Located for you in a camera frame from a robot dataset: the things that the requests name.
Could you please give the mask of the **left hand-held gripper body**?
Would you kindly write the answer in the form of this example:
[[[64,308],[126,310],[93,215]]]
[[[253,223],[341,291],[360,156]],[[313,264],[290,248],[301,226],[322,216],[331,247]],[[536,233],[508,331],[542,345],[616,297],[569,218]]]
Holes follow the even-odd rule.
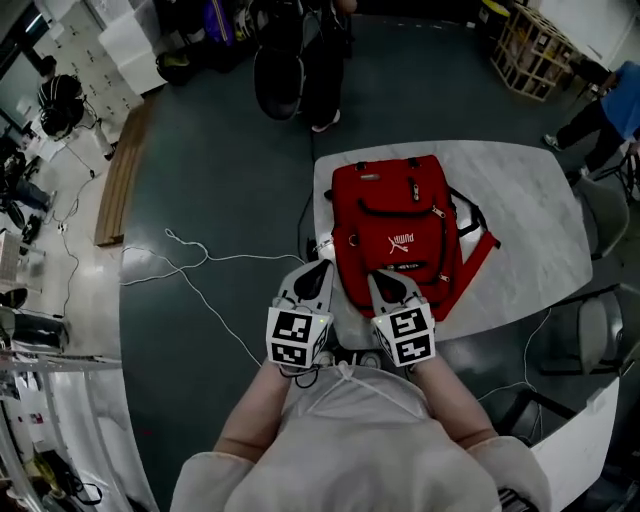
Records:
[[[290,298],[275,298],[267,319],[268,360],[285,367],[310,369],[328,340],[333,320],[328,311],[318,312]]]

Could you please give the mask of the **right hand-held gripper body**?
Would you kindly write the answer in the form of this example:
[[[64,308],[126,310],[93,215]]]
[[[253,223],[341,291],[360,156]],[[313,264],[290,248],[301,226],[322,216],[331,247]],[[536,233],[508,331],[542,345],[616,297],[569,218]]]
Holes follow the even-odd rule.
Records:
[[[435,356],[435,319],[426,301],[409,305],[371,320],[380,346],[398,367],[409,367]]]

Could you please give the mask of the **red backpack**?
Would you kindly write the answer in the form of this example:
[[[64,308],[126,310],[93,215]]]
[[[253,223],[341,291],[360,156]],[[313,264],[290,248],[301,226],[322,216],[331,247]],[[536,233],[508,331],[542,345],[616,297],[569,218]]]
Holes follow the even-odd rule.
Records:
[[[455,202],[465,197],[433,155],[340,167],[328,196],[340,280],[367,318],[374,315],[367,277],[387,270],[413,279],[436,321],[444,321],[500,245],[476,204],[470,226],[458,226]]]

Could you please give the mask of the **person's left forearm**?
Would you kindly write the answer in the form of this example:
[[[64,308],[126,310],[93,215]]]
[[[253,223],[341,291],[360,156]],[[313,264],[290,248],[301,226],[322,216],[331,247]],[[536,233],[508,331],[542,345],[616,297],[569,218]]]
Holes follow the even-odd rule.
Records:
[[[291,380],[265,360],[226,420],[213,451],[257,463],[274,442]]]

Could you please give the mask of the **person's right forearm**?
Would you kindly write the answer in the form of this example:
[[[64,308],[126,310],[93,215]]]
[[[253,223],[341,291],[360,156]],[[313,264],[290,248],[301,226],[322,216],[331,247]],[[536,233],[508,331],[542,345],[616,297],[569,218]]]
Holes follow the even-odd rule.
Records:
[[[417,363],[413,374],[433,417],[460,447],[469,449],[498,436],[484,408],[443,358]]]

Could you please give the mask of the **person's white shirt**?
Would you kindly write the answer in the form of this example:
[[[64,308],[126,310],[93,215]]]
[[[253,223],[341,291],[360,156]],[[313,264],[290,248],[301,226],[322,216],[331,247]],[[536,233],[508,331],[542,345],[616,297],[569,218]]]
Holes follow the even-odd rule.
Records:
[[[519,439],[452,441],[413,381],[346,363],[290,387],[257,463],[189,458],[170,512],[551,512],[547,476]]]

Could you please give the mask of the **black chair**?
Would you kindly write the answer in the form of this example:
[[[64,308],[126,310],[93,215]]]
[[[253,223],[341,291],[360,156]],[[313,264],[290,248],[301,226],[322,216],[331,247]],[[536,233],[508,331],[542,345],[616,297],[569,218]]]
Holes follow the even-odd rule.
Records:
[[[518,382],[479,393],[496,431],[523,441],[528,447],[542,442],[584,407],[584,400],[568,393],[536,389]]]

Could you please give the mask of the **white marble table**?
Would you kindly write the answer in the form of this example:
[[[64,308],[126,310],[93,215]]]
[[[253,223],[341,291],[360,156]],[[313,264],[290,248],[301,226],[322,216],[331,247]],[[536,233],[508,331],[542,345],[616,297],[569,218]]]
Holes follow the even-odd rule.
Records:
[[[586,285],[592,264],[581,208],[555,156],[492,141],[420,141],[351,150],[314,165],[315,237],[332,232],[324,194],[335,169],[360,161],[435,155],[446,180],[475,203],[500,241],[435,338],[485,332],[538,313]]]

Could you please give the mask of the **grey padded chair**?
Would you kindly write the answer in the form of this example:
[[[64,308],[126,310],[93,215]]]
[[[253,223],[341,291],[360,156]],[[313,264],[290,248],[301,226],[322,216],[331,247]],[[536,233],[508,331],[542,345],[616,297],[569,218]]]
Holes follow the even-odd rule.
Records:
[[[579,177],[573,191],[582,209],[591,260],[603,259],[626,233],[629,206],[620,192],[586,176]]]
[[[576,351],[545,361],[545,376],[623,376],[640,362],[640,289],[617,283],[564,299],[555,309],[576,304]]]

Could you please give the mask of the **low wooden platform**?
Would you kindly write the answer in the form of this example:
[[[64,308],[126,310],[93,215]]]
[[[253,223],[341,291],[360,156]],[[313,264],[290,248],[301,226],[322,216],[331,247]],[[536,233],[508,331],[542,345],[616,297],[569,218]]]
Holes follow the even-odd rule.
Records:
[[[120,245],[124,240],[131,194],[153,108],[154,99],[147,99],[126,119],[102,193],[94,233],[97,247]]]

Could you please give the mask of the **dark office chair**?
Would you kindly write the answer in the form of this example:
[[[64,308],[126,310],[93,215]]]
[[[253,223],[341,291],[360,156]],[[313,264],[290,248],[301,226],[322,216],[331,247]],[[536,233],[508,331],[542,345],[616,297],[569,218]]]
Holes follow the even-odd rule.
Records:
[[[287,121],[297,114],[305,81],[298,55],[261,46],[254,57],[253,81],[257,102],[269,118]]]

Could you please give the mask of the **white metal shelf rack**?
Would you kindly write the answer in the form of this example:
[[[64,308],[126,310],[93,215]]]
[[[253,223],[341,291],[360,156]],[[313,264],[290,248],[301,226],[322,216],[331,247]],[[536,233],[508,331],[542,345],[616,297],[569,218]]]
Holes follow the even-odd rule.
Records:
[[[50,413],[51,428],[62,455],[68,454],[68,447],[62,436],[61,422],[55,406],[52,376],[58,373],[78,373],[82,376],[84,385],[82,399],[86,403],[87,409],[88,436],[96,452],[99,466],[104,473],[106,489],[113,493],[117,509],[120,512],[134,512],[124,487],[117,478],[108,453],[93,396],[94,379],[92,374],[97,371],[117,370],[120,367],[119,361],[101,356],[69,356],[43,352],[0,350],[0,370],[13,373],[32,372],[41,376],[44,396]],[[0,459],[5,464],[11,483],[24,497],[27,509],[30,512],[47,512],[43,500],[37,495],[23,463],[19,460],[14,443],[10,439],[10,428],[4,418],[0,418]]]

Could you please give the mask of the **clothes rack with bags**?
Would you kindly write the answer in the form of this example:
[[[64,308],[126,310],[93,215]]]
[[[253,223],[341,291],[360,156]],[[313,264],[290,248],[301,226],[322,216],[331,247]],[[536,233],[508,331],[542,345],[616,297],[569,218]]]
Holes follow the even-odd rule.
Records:
[[[256,49],[249,0],[153,0],[161,33],[156,70],[166,83],[186,84],[209,69],[231,72]]]

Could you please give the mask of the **white storage cabinet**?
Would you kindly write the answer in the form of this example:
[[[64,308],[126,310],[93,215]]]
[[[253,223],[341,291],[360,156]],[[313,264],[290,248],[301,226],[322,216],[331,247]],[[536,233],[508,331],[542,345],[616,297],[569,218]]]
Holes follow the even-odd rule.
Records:
[[[98,40],[130,89],[144,95],[166,83],[156,58],[165,51],[153,0],[135,0],[136,8],[107,25]]]

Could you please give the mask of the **wooden lattice crate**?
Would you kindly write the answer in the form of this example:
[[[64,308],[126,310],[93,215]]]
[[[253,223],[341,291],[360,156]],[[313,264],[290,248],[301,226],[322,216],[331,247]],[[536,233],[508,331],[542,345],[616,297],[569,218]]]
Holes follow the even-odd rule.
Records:
[[[516,4],[491,56],[511,91],[544,102],[579,55],[570,40],[538,10]]]

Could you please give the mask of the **white locker bank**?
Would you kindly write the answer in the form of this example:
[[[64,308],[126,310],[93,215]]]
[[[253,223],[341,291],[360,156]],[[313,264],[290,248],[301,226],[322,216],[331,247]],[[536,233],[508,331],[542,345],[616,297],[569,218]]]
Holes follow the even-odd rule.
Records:
[[[57,61],[57,73],[76,78],[82,95],[102,118],[123,122],[141,98],[120,74],[116,64],[98,41],[97,32],[78,23],[60,26],[49,51]]]

